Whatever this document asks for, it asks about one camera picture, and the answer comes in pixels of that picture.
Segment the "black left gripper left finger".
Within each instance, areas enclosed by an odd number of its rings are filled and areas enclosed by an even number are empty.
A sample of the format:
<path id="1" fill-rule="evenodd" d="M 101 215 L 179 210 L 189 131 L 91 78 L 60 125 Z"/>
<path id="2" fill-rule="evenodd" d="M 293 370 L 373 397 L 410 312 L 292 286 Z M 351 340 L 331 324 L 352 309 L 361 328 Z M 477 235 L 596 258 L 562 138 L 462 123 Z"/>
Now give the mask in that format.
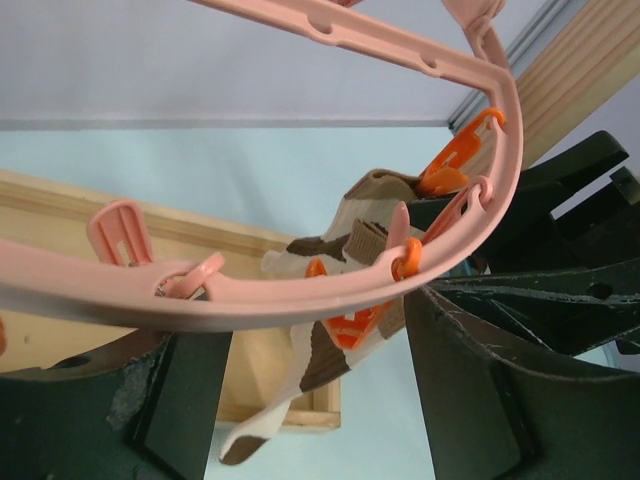
<path id="1" fill-rule="evenodd" d="M 2 374 L 2 478 L 203 478 L 231 339 L 138 330 Z"/>

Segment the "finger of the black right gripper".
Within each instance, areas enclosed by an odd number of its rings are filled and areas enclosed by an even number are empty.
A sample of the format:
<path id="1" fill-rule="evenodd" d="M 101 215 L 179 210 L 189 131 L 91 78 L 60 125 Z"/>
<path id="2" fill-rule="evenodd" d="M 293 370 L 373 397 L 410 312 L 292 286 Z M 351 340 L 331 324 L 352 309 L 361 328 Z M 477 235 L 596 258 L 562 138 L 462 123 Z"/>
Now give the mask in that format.
<path id="1" fill-rule="evenodd" d="M 436 280 L 430 287 L 470 314 L 549 350 L 578 355 L 612 341 L 639 351 L 639 260 Z"/>
<path id="2" fill-rule="evenodd" d="M 618 140 L 601 130 L 546 162 L 522 171 L 505 216 L 480 248 L 498 250 L 507 245 L 628 157 Z"/>

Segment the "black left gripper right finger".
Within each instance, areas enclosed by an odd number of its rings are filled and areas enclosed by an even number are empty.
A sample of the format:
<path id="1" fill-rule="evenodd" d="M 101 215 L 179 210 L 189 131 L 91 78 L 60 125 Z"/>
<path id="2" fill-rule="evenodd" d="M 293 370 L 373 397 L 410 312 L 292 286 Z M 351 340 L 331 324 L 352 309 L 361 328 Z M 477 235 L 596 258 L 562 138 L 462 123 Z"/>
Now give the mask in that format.
<path id="1" fill-rule="evenodd" d="M 439 479 L 635 479 L 639 377 L 534 345 L 419 289 L 405 297 Z"/>

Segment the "pink round clip hanger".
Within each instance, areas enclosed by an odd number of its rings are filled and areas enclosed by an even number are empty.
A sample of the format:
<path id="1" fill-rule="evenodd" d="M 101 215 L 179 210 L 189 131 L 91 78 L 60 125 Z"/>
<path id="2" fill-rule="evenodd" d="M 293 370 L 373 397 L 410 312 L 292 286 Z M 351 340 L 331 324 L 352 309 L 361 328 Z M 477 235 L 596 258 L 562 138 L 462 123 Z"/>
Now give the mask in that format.
<path id="1" fill-rule="evenodd" d="M 238 280 L 223 258 L 161 261 L 121 267 L 65 257 L 11 241 L 1 244 L 4 309 L 65 320 L 163 331 L 228 332 L 353 320 L 383 307 L 459 264 L 504 217 L 523 156 L 520 101 L 505 51 L 493 28 L 499 1 L 450 1 L 470 54 L 449 49 L 329 1 L 218 1 L 215 8 L 426 75 L 472 86 L 498 110 L 496 146 L 487 175 L 462 187 L 422 238 L 409 233 L 402 202 L 374 197 L 390 178 L 375 171 L 342 199 L 327 233 L 335 240 L 360 220 L 387 223 L 387 244 L 371 265 L 356 262 L 336 275 L 294 280 Z"/>

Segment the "cream brown striped sock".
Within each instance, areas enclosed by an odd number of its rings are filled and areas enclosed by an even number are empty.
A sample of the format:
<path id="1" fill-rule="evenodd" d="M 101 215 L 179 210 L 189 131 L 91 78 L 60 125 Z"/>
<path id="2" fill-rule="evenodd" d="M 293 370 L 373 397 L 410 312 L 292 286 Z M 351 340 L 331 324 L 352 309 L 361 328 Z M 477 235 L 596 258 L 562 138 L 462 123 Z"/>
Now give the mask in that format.
<path id="1" fill-rule="evenodd" d="M 395 207 L 419 198 L 419 178 L 385 169 L 366 173 L 342 197 L 332 223 L 319 236 L 300 237 L 282 251 L 269 251 L 262 260 L 268 273 L 304 274 L 309 261 L 318 256 L 333 264 L 342 255 L 338 248 L 345 238 L 355 233 L 358 238 L 384 237 Z"/>

